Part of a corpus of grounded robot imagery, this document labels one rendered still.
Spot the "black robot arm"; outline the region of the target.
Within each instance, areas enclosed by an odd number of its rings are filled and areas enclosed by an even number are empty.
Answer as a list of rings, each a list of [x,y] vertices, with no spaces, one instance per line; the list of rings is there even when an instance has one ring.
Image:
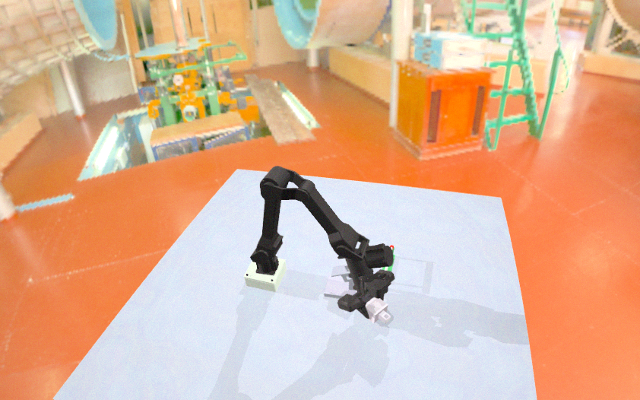
[[[298,188],[287,188],[288,182],[294,183]],[[394,254],[389,246],[385,246],[384,243],[370,246],[368,238],[339,219],[315,188],[314,182],[302,178],[296,171],[281,166],[272,167],[260,182],[260,190],[265,200],[262,235],[256,250],[250,256],[250,259],[256,262],[256,273],[274,275],[279,266],[276,255],[283,239],[277,232],[281,200],[297,200],[307,207],[327,233],[332,249],[339,255],[337,258],[346,259],[350,273],[357,274],[367,268],[392,266]],[[360,244],[356,248],[358,242]],[[367,279],[361,278],[361,294],[368,293],[380,298],[388,293],[388,286],[391,285],[389,274],[369,274]]]

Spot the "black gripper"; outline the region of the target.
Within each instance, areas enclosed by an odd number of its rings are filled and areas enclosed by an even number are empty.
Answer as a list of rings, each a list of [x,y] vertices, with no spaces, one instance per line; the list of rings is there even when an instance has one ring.
[[[373,272],[372,268],[367,268],[365,271],[362,271],[360,273],[357,274],[352,274],[349,273],[348,276],[349,278],[353,279],[354,282],[354,286],[353,289],[357,290],[357,293],[354,295],[349,295],[346,294],[343,297],[341,297],[340,299],[337,300],[337,305],[340,309],[345,310],[347,312],[352,312],[354,310],[359,310],[367,319],[369,319],[369,314],[367,313],[367,308],[366,308],[366,302],[362,301],[362,297],[365,294],[361,294],[361,289],[360,289],[360,281],[361,278],[365,277],[365,279],[367,279],[370,276],[370,272]],[[387,272],[389,274],[389,277],[391,279],[391,282],[393,280],[395,280],[394,277],[394,273],[392,271],[386,271],[386,270],[379,270],[377,271],[374,275],[378,276],[378,275],[382,275],[384,272]]]

